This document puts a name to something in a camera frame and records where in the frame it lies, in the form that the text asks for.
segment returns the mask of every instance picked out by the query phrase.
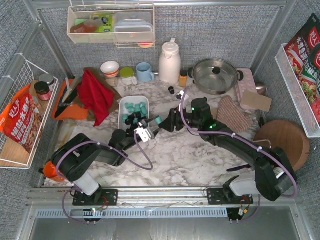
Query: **wooden cutting board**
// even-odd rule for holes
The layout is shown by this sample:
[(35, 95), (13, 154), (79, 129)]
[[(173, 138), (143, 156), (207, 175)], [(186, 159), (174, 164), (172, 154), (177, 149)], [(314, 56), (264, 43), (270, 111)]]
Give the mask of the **wooden cutting board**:
[[(265, 139), (271, 141), (272, 149), (280, 147), (284, 150), (294, 171), (302, 168), (309, 157), (309, 139), (300, 127), (289, 121), (275, 120), (263, 125), (255, 135), (254, 141)], [(269, 147), (266, 141), (256, 144)]]

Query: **orange bottle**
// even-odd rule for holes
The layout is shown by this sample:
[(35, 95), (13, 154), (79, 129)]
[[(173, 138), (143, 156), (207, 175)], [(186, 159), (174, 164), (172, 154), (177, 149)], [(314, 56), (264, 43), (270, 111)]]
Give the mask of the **orange bottle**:
[(104, 24), (107, 24), (108, 19), (106, 17), (102, 17), (96, 20), (88, 20), (79, 25), (73, 26), (70, 29), (70, 33), (72, 34), (90, 34), (94, 33), (99, 27)]

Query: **small jar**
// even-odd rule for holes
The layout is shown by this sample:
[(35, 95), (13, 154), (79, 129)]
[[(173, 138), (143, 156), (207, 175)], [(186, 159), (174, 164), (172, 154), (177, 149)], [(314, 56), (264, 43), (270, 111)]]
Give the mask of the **small jar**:
[(188, 80), (188, 71), (181, 70), (179, 86), (182, 88), (185, 88), (187, 86), (187, 80)]
[(34, 85), (34, 90), (41, 101), (48, 101), (51, 98), (51, 91), (48, 83), (39, 81)]
[(45, 82), (49, 85), (49, 89), (51, 92), (54, 91), (54, 88), (55, 88), (55, 79), (54, 79), (54, 76), (52, 76), (51, 74), (42, 74), (40, 77), (39, 77), (39, 82)]

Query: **glass jar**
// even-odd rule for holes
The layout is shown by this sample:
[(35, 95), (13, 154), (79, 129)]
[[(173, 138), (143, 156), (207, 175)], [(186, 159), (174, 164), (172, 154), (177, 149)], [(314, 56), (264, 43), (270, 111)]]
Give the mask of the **glass jar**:
[(51, 91), (48, 83), (39, 81), (34, 85), (34, 90), (41, 101), (48, 101), (51, 98)]
[(55, 79), (54, 76), (52, 76), (51, 74), (42, 74), (39, 77), (39, 82), (45, 82), (49, 85), (49, 89), (51, 92), (53, 92), (54, 88), (55, 88)]

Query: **teal cup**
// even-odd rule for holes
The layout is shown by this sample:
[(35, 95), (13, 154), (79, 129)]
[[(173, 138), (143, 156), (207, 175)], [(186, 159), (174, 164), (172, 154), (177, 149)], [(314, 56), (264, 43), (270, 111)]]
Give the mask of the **teal cup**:
[(139, 82), (150, 83), (155, 80), (151, 65), (147, 62), (141, 62), (136, 66), (136, 75)]

